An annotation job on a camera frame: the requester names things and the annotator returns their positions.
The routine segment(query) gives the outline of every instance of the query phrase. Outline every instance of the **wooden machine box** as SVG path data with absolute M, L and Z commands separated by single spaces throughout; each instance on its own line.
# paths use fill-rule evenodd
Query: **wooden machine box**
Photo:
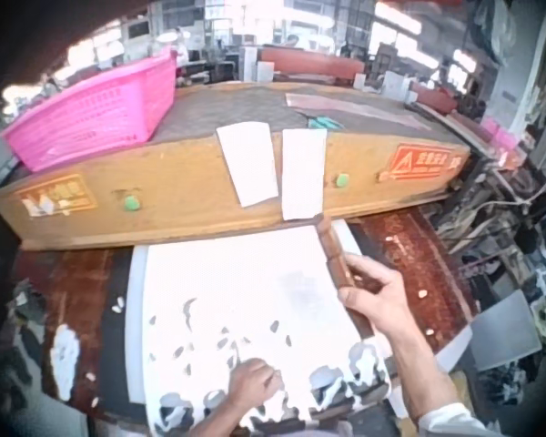
M 287 226 L 280 198 L 248 208 L 238 203 L 215 133 L 238 122 L 269 123 L 279 186 L 282 129 L 307 127 L 320 116 L 343 127 L 327 140 L 324 214 L 332 218 L 443 199 L 470 154 L 441 125 L 355 90 L 273 83 L 177 92 L 150 144 L 0 189 L 0 213 L 23 249 L 118 247 Z M 347 185 L 336 183 L 340 175 Z

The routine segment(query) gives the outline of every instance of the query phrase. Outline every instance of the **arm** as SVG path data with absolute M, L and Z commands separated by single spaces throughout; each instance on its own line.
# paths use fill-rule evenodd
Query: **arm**
M 227 397 L 204 421 L 195 426 L 188 436 L 229 436 L 247 412 L 248 410 L 239 409 Z
M 239 364 L 230 375 L 227 398 L 188 436 L 229 436 L 243 416 L 252 408 L 263 405 L 281 384 L 279 372 L 263 360 L 254 359 Z
M 459 402 L 449 375 L 439 369 L 407 303 L 402 276 L 368 257 L 346 255 L 358 274 L 378 280 L 382 290 L 372 294 L 357 288 L 339 290 L 349 308 L 365 315 L 390 341 L 400 376 L 405 404 L 413 421 L 428 412 Z

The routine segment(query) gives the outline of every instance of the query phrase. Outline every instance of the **cable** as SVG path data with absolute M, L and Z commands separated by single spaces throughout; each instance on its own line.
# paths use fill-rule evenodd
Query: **cable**
M 536 198 L 538 198 L 544 191 L 546 191 L 546 183 L 538 190 L 538 192 L 529 198 L 523 199 L 523 200 L 516 200 L 516 201 L 507 201 L 507 200 L 492 200 L 489 202 L 484 202 L 481 205 L 477 206 L 475 209 L 469 212 L 469 214 L 461 221 L 454 224 L 454 226 L 450 227 L 449 229 L 456 229 L 461 223 L 471 220 L 473 221 L 475 219 L 475 215 L 478 213 L 478 211 L 484 207 L 488 207 L 489 205 L 506 205 L 506 206 L 520 206 L 520 205 L 530 205 Z
M 480 234 L 480 235 L 477 235 L 475 237 L 464 237 L 462 239 L 440 239 L 440 240 L 441 241 L 469 241 L 469 240 L 472 240 L 472 239 L 484 239 L 485 237 L 494 237 L 496 235 L 500 235 L 503 232 L 507 232 L 508 230 L 516 229 L 519 225 L 520 225 L 520 223 L 518 223 L 516 225 L 513 225 L 513 226 L 509 226 L 507 228 L 497 229 L 497 230 L 494 230 L 493 232 L 489 232 L 487 234 Z
M 512 202 L 509 202 L 509 201 L 504 201 L 504 200 L 492 200 L 490 202 L 485 202 L 485 203 L 482 203 L 481 205 L 479 205 L 478 207 L 476 207 L 471 213 L 472 214 L 475 214 L 477 213 L 477 211 L 479 211 L 480 209 L 482 209 L 483 207 L 487 207 L 488 205 L 515 205 L 515 206 L 519 206 L 519 205 L 530 205 L 534 200 L 536 200 L 536 198 L 538 198 L 544 191 L 546 191 L 546 183 L 542 186 L 542 188 L 540 188 L 538 190 L 538 192 L 532 196 L 530 196 L 529 198 L 526 198 L 524 200 L 517 200 L 517 201 L 512 201 Z

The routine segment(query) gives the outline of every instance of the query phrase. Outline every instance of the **warning triangle symbol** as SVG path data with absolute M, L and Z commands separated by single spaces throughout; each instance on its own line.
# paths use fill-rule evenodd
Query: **warning triangle symbol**
M 410 173 L 412 170 L 412 151 L 401 159 L 390 173 Z

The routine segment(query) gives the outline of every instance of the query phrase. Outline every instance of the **white sleeve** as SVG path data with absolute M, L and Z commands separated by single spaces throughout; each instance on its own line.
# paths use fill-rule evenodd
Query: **white sleeve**
M 496 432 L 486 430 L 483 423 L 471 415 L 462 403 L 452 403 L 428 412 L 419 419 L 420 436 L 431 435 L 465 435 L 493 437 Z

